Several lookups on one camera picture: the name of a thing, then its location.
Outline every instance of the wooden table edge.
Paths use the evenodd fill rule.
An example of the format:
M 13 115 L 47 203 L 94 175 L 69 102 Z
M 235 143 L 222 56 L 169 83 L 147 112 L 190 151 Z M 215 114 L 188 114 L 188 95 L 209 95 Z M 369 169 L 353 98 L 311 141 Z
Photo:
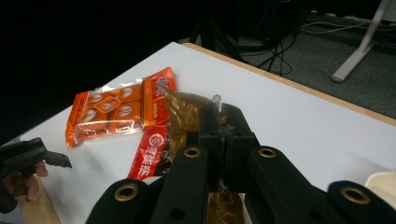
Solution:
M 295 88 L 295 89 L 297 89 L 299 91 L 307 92 L 309 94 L 315 95 L 315 96 L 317 96 L 319 98 L 322 98 L 322 99 L 327 100 L 329 102 L 332 102 L 334 104 L 344 106 L 344 107 L 349 108 L 351 110 L 354 110 L 354 111 L 356 111 L 358 113 L 361 113 L 363 115 L 369 116 L 369 117 L 371 117 L 373 119 L 377 119 L 377 120 L 380 120 L 380 121 L 385 122 L 387 124 L 396 126 L 396 119 L 392 119 L 390 117 L 381 115 L 379 113 L 376 113 L 376 112 L 374 112 L 372 110 L 366 109 L 366 108 L 358 106 L 358 105 L 353 105 L 352 103 L 349 103 L 347 101 L 344 101 L 344 100 L 341 100 L 339 98 L 330 96 L 329 94 L 323 93 L 321 91 L 316 91 L 314 89 L 311 89 L 309 87 L 306 87 L 306 86 L 304 86 L 302 84 L 299 84 L 299 83 L 296 83 L 294 81 L 285 79 L 283 77 L 268 73 L 268 72 L 266 72 L 266 71 L 264 71 L 264 70 L 262 70 L 260 68 L 256 68 L 256 67 L 251 66 L 249 64 L 241 63 L 241 62 L 239 62 L 239 61 L 237 61 L 235 59 L 232 59 L 230 57 L 227 57 L 227 56 L 224 56 L 222 54 L 216 53 L 216 52 L 214 52 L 214 51 L 212 51 L 210 49 L 205 49 L 205 48 L 203 48 L 201 46 L 198 46 L 198 45 L 195 45 L 195 44 L 192 44 L 192 43 L 183 43 L 182 45 L 185 46 L 185 47 L 188 47 L 190 49 L 198 50 L 198 51 L 200 51 L 202 53 L 208 54 L 208 55 L 213 56 L 215 58 L 221 59 L 221 60 L 223 60 L 223 61 L 225 61 L 227 63 L 235 64 L 235 65 L 240 66 L 242 68 L 245 68 L 245 69 L 247 69 L 247 70 L 249 70 L 251 72 L 259 74 L 261 76 L 271 78 L 271 79 L 273 79 L 275 81 L 278 81 L 278 82 L 281 82 L 281 83 L 283 83 L 285 85 L 293 87 L 293 88 Z

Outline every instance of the table surface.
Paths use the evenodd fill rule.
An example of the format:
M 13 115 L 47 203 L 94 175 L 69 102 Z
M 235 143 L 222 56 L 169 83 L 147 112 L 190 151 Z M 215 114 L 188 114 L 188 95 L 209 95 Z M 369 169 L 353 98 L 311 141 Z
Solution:
M 107 85 L 147 77 L 166 66 L 174 70 L 177 91 L 210 99 L 218 94 L 223 103 L 239 107 L 260 143 L 281 150 L 320 189 L 327 191 L 338 180 L 363 185 L 369 175 L 396 168 L 395 119 L 193 44 L 170 43 Z M 48 166 L 38 204 L 20 200 L 26 223 L 84 223 L 105 190 L 131 168 L 142 133 L 70 148 L 64 142 L 70 110 L 21 136 L 41 137 L 48 150 L 67 155 L 73 165 Z

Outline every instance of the human hand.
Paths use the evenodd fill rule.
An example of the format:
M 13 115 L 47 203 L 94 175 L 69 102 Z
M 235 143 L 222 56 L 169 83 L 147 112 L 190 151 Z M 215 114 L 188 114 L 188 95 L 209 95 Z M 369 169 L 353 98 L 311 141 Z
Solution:
M 37 176 L 47 176 L 49 174 L 46 163 L 40 161 L 35 164 Z M 34 203 L 38 199 L 40 187 L 34 175 L 22 176 L 19 172 L 12 172 L 1 181 L 1 187 L 6 189 L 14 197 L 26 195 L 26 201 Z

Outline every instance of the orange snack package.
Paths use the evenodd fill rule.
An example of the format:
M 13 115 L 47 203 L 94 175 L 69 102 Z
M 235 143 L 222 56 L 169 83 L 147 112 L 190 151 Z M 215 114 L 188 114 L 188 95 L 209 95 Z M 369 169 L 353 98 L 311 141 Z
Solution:
M 66 145 L 74 147 L 114 133 L 137 133 L 168 122 L 165 89 L 176 90 L 171 67 L 118 88 L 78 93 L 66 124 Z

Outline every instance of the gray carpet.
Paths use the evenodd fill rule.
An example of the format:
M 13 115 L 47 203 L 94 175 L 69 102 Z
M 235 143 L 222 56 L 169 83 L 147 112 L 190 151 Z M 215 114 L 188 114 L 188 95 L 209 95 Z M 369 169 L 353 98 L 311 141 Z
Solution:
M 307 25 L 313 22 L 327 22 L 339 26 L 324 23 Z M 280 57 L 275 58 L 270 71 L 314 90 L 396 119 L 396 25 L 394 23 L 382 24 L 377 29 L 372 41 L 374 47 L 344 82 L 335 83 L 330 80 L 330 76 L 359 47 L 368 27 L 367 22 L 356 18 L 308 14 L 295 38 L 295 43 L 285 50 L 283 55 L 279 54 Z M 277 52 L 289 46 L 292 39 L 291 35 L 286 35 L 282 44 L 278 45 Z M 239 36 L 238 42 L 231 38 L 230 40 L 235 44 L 236 49 L 239 49 L 237 46 L 261 44 L 260 40 L 246 36 Z M 220 42 L 217 43 L 216 51 L 228 55 Z M 252 66 L 258 66 L 274 55 L 268 51 L 238 50 L 238 52 Z M 266 63 L 260 68 L 268 71 L 269 64 Z

